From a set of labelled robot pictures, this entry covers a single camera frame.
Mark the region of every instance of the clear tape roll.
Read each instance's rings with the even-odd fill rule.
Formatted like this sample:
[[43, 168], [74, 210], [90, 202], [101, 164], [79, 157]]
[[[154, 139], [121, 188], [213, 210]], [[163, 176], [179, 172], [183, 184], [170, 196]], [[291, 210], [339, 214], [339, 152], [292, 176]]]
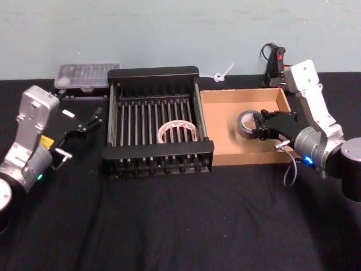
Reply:
[[159, 128], [158, 133], [157, 133], [157, 143], [160, 143], [160, 144], [164, 143], [163, 136], [165, 136], [165, 133], [168, 130], [177, 128], [177, 127], [191, 131], [193, 141], [198, 141], [198, 131], [193, 123], [190, 123], [189, 121], [186, 121], [186, 120], [172, 120], [172, 121], [168, 121], [167, 123], [163, 124]]

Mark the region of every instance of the black tablecloth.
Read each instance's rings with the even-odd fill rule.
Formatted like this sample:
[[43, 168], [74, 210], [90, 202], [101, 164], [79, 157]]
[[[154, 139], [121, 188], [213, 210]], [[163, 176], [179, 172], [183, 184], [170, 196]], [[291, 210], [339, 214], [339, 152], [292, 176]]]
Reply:
[[[321, 73], [345, 138], [361, 136], [360, 73]], [[260, 76], [202, 79], [202, 89], [256, 88]], [[0, 82], [0, 154], [14, 140], [22, 91], [52, 80]], [[288, 96], [301, 112], [298, 101]], [[86, 120], [104, 99], [65, 100]], [[211, 174], [107, 180], [99, 171], [106, 125], [73, 139], [74, 159], [37, 182], [16, 226], [0, 236], [0, 270], [361, 269], [361, 205], [340, 180], [299, 165], [213, 167]]]

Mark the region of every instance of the blue led light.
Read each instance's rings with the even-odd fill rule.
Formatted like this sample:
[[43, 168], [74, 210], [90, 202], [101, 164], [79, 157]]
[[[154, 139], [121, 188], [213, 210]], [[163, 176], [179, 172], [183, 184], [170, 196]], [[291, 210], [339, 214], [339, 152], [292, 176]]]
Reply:
[[307, 155], [303, 156], [303, 161], [308, 165], [312, 165], [314, 163], [313, 160], [311, 159], [311, 157], [309, 157]]

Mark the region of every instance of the cardboard box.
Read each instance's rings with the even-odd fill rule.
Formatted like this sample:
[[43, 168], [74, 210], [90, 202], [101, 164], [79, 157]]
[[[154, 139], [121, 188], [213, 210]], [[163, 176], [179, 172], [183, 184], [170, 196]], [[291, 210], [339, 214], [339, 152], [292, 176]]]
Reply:
[[289, 112], [282, 89], [204, 90], [201, 100], [207, 134], [214, 142], [213, 165], [290, 162], [286, 153], [274, 150], [279, 141], [246, 139], [237, 132], [237, 118], [245, 110]]

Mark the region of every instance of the black metal rack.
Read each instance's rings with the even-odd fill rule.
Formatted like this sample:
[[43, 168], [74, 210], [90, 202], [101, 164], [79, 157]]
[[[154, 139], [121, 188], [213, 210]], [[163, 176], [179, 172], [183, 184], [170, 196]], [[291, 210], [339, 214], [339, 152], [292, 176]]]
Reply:
[[[110, 87], [107, 147], [103, 150], [110, 174], [138, 177], [209, 172], [214, 145], [207, 137], [198, 88], [197, 67], [114, 69]], [[157, 142], [159, 127], [187, 120], [199, 133], [173, 128], [165, 143]]]

